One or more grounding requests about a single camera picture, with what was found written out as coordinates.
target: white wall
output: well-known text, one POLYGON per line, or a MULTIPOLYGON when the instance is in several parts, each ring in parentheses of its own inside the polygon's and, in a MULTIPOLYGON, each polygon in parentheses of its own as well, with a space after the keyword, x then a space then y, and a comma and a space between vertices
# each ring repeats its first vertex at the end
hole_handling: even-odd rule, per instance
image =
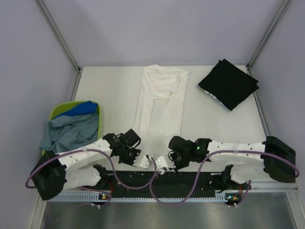
POLYGON ((274 135, 296 150, 305 200, 305 1, 294 0, 253 67, 274 135))
POLYGON ((81 66, 248 63, 282 0, 45 0, 81 66))
POLYGON ((0 229, 26 228, 36 191, 25 180, 51 109, 75 72, 33 0, 0 3, 0 229))

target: gray floor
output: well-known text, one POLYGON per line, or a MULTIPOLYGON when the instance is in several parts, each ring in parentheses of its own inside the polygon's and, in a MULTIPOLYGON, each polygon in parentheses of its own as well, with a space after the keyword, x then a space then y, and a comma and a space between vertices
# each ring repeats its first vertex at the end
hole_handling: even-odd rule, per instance
POLYGON ((41 229, 295 229, 284 193, 251 193, 237 209, 223 204, 112 203, 98 210, 82 206, 56 224, 50 219, 78 203, 48 203, 41 229))

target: gray cloth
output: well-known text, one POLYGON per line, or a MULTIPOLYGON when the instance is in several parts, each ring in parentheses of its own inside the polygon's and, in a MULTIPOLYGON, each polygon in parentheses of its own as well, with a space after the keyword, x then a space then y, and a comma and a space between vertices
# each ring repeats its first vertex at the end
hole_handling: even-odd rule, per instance
POLYGON ((66 152, 97 140, 99 115, 60 116, 48 122, 39 148, 54 153, 66 152))

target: white table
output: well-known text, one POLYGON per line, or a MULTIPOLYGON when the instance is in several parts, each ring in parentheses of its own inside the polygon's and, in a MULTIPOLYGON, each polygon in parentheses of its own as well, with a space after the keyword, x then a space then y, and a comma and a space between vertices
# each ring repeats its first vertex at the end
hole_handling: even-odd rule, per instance
MULTIPOLYGON (((266 139, 253 95, 233 111, 229 111, 197 87, 213 66, 179 67, 190 72, 181 137, 192 141, 197 138, 211 138, 232 143, 252 143, 266 139)), ((237 67, 246 72, 245 66, 237 67)), ((103 117, 102 135, 125 133, 132 128, 141 88, 142 70, 142 66, 84 67, 75 100, 94 100, 100 104, 103 117)), ((113 161, 116 170, 143 170, 118 164, 118 158, 115 157, 113 161)), ((106 169, 111 169, 106 160, 101 161, 101 164, 106 169)), ((191 163, 181 171, 197 171, 198 166, 197 163, 191 163)), ((222 171, 224 167, 223 163, 207 162, 202 171, 222 171)))

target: green laundry basket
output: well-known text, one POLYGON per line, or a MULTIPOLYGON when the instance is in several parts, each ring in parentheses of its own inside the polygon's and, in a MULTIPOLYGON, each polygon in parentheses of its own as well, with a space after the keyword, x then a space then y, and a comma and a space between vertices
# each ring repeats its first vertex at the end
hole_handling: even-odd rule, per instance
MULTIPOLYGON (((86 101, 73 101, 73 102, 67 102, 67 103, 63 103, 63 104, 59 104, 56 107, 54 107, 54 109, 51 112, 50 115, 50 120, 52 120, 53 118, 55 118, 56 116, 60 115, 61 113, 64 113, 66 111, 69 111, 70 109, 72 109, 73 107, 77 106, 78 104, 84 103, 86 101)), ((102 113, 101 113, 101 106, 95 102, 95 101, 91 101, 93 103, 97 104, 97 108, 96 108, 96 112, 99 114, 99 128, 98 128, 98 133, 97 133, 97 139, 99 139, 101 137, 101 131, 102 131, 102 113)))

